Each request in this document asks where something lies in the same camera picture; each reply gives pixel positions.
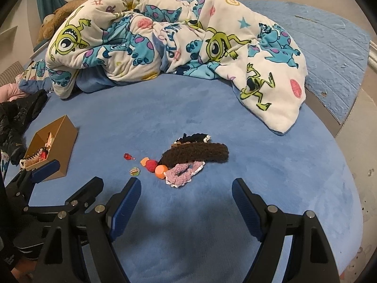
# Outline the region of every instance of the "black jacket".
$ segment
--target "black jacket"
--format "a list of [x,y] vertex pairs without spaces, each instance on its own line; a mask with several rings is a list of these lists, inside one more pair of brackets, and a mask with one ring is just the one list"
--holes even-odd
[[25,98],[0,103],[0,148],[8,153],[13,165],[18,165],[25,156],[22,134],[37,118],[46,101],[47,93],[42,89]]

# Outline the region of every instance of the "blue star print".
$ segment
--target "blue star print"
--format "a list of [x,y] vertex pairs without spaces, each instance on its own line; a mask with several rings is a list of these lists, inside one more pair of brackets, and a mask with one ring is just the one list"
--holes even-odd
[[242,17],[242,20],[237,20],[237,21],[241,24],[240,29],[242,29],[243,27],[249,27],[249,26],[250,26],[250,24],[248,24],[248,23],[245,21],[245,18],[244,18],[244,17]]

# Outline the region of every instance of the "striped pillow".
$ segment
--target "striped pillow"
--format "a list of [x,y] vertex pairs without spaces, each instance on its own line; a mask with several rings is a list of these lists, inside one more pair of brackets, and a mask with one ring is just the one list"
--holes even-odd
[[0,87],[9,83],[16,83],[15,77],[24,71],[25,69],[21,66],[19,61],[10,65],[3,73],[0,74]]

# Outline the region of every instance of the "orange ball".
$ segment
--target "orange ball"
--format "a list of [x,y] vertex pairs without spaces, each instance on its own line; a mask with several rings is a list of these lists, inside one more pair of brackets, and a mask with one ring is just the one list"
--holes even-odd
[[165,178],[164,172],[167,172],[168,170],[169,168],[166,167],[165,165],[158,165],[155,169],[155,175],[156,177],[160,179],[164,179]]

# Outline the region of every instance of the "blue gripper pad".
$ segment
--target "blue gripper pad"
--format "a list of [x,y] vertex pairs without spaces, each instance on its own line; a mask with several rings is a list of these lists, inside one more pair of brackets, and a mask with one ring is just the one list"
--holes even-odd
[[33,171],[32,182],[40,183],[60,169],[60,163],[54,159]]
[[267,233],[267,205],[261,196],[250,191],[241,178],[233,181],[232,195],[250,234],[262,242]]
[[109,207],[106,213],[106,223],[110,228],[108,236],[111,242],[123,234],[133,210],[139,201],[140,194],[140,180],[130,178],[123,190],[110,198],[107,203]]

